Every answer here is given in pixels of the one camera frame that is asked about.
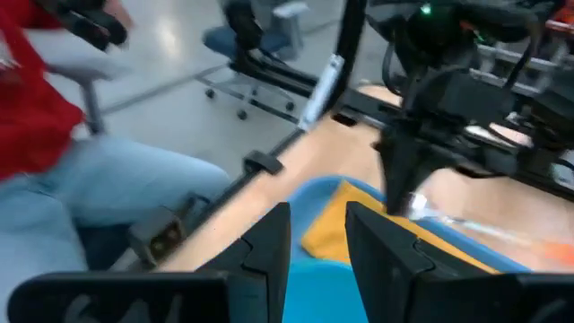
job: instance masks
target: blue jeans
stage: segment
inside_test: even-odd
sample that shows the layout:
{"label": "blue jeans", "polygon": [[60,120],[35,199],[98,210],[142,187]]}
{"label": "blue jeans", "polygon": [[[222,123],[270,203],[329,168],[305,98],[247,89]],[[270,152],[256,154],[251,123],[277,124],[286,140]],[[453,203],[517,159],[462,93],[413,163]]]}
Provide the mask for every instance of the blue jeans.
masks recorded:
{"label": "blue jeans", "polygon": [[12,290],[49,272],[86,270],[76,227],[133,223],[228,185],[216,166],[109,136],[75,142],[42,174],[0,182],[0,323]]}

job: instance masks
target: person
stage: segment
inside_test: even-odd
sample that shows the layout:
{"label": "person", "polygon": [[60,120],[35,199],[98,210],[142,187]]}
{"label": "person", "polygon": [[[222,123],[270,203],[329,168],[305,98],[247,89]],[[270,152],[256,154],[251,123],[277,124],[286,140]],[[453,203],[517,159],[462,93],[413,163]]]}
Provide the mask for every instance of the person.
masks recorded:
{"label": "person", "polygon": [[[106,8],[126,15],[117,0]],[[88,269],[77,228],[134,223],[158,207],[178,209],[192,194],[213,200],[230,183],[220,168],[178,153],[110,135],[74,140],[83,113],[45,81],[45,66],[23,33],[44,26],[57,24],[31,0],[0,0],[4,313],[23,281]]]}

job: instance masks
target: wooden table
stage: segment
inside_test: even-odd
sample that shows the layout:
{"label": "wooden table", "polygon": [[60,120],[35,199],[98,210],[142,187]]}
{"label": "wooden table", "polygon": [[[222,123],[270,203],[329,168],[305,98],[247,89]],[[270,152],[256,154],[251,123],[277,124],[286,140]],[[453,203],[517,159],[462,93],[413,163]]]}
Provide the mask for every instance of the wooden table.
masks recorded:
{"label": "wooden table", "polygon": [[[384,88],[367,86],[361,90],[382,100],[399,101]],[[346,127],[330,118],[322,120],[316,129],[282,153],[279,160],[285,169],[281,173],[261,174],[253,179],[197,230],[161,270],[197,269],[310,179],[339,174],[381,188],[378,154],[370,146],[377,139],[378,131],[366,125]],[[445,213],[574,243],[574,205],[512,179],[468,179],[451,170],[439,170],[428,178],[421,191]],[[574,271],[574,267],[540,258],[529,249],[473,231],[465,233],[534,270]]]}

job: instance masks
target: chair armrest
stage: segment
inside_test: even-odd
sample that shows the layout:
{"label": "chair armrest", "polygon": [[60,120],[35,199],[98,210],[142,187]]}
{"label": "chair armrest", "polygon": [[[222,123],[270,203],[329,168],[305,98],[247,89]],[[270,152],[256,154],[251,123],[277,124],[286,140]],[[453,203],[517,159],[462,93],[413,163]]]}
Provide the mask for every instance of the chair armrest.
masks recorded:
{"label": "chair armrest", "polygon": [[77,83],[113,80],[127,71],[114,57],[69,31],[28,30],[26,36],[50,73],[60,74]]}
{"label": "chair armrest", "polygon": [[274,8],[273,15],[277,20],[276,25],[289,38],[291,44],[287,51],[283,51],[280,54],[281,58],[294,59],[302,50],[303,36],[301,34],[299,17],[307,11],[309,11],[309,7],[302,1],[290,1]]}

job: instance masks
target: white floor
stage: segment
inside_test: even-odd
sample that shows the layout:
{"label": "white floor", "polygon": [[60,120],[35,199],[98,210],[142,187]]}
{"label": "white floor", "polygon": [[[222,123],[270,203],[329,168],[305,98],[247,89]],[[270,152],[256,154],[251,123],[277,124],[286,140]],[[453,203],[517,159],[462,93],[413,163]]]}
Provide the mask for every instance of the white floor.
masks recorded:
{"label": "white floor", "polygon": [[[254,107],[249,118],[236,117],[239,101],[220,93],[215,100],[204,96],[205,85],[196,76],[224,65],[224,57],[202,44],[204,30],[222,23],[214,0],[124,0],[134,16],[129,46],[114,53],[129,73],[97,85],[100,105],[107,110],[106,123],[113,135],[129,137],[206,159],[231,175],[241,172],[241,159],[251,150],[269,151],[294,125]],[[344,0],[308,0],[311,13],[303,17],[305,48],[291,65],[320,74],[333,51]],[[380,81],[385,41],[365,29],[353,81]],[[210,77],[224,78],[225,69]],[[67,99],[82,105],[78,88],[67,80],[51,77]],[[280,109],[284,102],[264,96],[267,105]],[[298,109],[305,100],[297,98]]]}

